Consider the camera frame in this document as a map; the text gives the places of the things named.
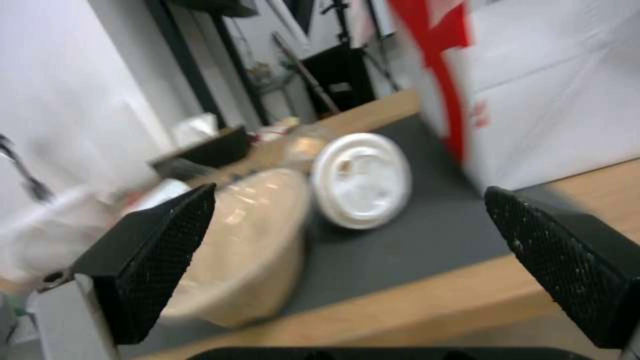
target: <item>plastic food container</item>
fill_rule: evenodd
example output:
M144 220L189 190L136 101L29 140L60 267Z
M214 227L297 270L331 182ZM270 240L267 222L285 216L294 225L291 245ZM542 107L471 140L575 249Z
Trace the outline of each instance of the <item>plastic food container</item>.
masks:
M324 148L314 162L312 182L329 220L349 229L372 229L402 210L411 192L411 171L393 141L358 133Z
M276 313L302 267L309 206L307 180L283 168L216 193L207 234L161 319L237 327Z

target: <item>white cup lid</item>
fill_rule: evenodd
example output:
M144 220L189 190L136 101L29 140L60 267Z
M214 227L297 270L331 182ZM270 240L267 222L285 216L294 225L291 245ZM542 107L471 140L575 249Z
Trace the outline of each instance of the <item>white cup lid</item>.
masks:
M409 164L388 138L343 136L316 158L312 183L320 210L350 229L371 229L396 216L411 190Z

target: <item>metal rod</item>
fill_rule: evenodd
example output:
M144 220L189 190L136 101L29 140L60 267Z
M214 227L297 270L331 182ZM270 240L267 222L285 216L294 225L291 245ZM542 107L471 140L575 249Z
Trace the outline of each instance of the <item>metal rod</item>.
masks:
M289 59L291 59L291 61L293 61L293 64L295 64L295 66L298 68L300 74L303 76L303 78L305 78L307 83L309 83L311 89L313 89L316 95L318 95L318 97L320 97L320 99L324 102L326 107L329 108L329 111L331 111L331 113L334 115L340 113L340 109L338 109L338 106L335 104L335 102L333 102L331 97L327 95L322 86L317 82L317 80L309 72L309 70L307 70L306 66L302 64L302 61L300 61L298 57L293 53L293 50L291 50L289 45L287 45L287 42L280 36L280 34L273 33L272 36L273 41L276 43L276 45Z
M171 50L173 57L178 62L180 70L187 79L187 82L191 86L193 93L200 103L202 109L206 112L216 115L218 121L218 128L224 129L227 127L222 111L213 99L213 95L205 82L198 64L193 58L189 46L186 40L178 28L168 5L164 0L145 0L151 16L154 18L160 33L164 37L169 49Z
M255 112L258 114L258 119L260 119L260 123L264 126L269 126L271 123L267 118L267 111L264 109L264 105L262 100L260 99L260 95L258 94L255 85L249 78L249 75L246 74L246 69L244 68L244 64L242 63L242 58L236 48L236 44L231 38L231 34L229 33L229 29L225 24L224 19L222 19L221 15L216 15L214 13L209 13L211 16L211 20L213 21L213 25L216 27L218 34L220 34L220 38L222 39L225 48L229 53L229 57L231 58L231 62L234 64L238 76L240 77L240 82L244 85L244 89L246 90L247 95L249 96L249 101L253 104L255 108Z
M391 87L394 91L399 91L400 87L396 83L391 74L391 66L389 65L389 58L387 57L387 50L385 49L384 38L382 37L382 32L380 32L380 23L378 22L378 17L376 16L376 9L373 6L373 0L367 0L367 7L369 8L369 13L371 14L371 20L373 21L373 28L376 31L376 39L378 40L378 46L380 47L380 57L382 57L382 64L384 64L384 70L380 69L380 66L376 63L373 57L367 53L365 55L369 57L371 63L374 64L376 68L379 68L380 71L389 81Z

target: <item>black stand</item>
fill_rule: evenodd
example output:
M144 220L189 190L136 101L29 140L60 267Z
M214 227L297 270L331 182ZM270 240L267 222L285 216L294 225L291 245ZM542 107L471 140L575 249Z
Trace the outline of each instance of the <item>black stand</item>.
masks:
M369 53L367 53L364 49L351 49L351 34L349 34L349 27L347 25L347 18L345 15L345 11L349 7L349 5L345 4L342 0L332 0L332 2L333 3L330 6L327 6L325 9L322 10L321 14L324 15L331 10L335 10L335 14L338 18L338 25L340 26L340 32L337 35L338 41L340 42L340 45L343 48L345 48L345 51L348 52L348 58L349 56L352 56L352 54L355 54L356 56L361 56L363 59L369 60L369 62L371 62L371 65L373 65L373 67L380 74L382 74L382 76L384 76L385 79L387 79L387 81L389 82L393 90L395 92L398 91L400 87L395 82L389 70L390 66L387 58L387 52L383 44L382 34L380 32L380 24L378 23L378 18L376 18L376 12L371 0L367 0L367 6L369 8L369 13L371 14L371 18L373 20L373 24L376 30L376 38L378 39L380 54L385 64L385 67L382 67L378 63L378 61L375 58L373 58Z

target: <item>white wall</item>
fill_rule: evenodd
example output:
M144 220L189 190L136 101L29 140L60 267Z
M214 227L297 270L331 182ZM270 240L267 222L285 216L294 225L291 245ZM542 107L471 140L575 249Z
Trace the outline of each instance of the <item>white wall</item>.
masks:
M144 0L88 0L163 126L202 108Z
M4 0L0 54L0 132L58 195L144 182L172 149L86 0ZM35 206L20 181L0 158L0 224Z

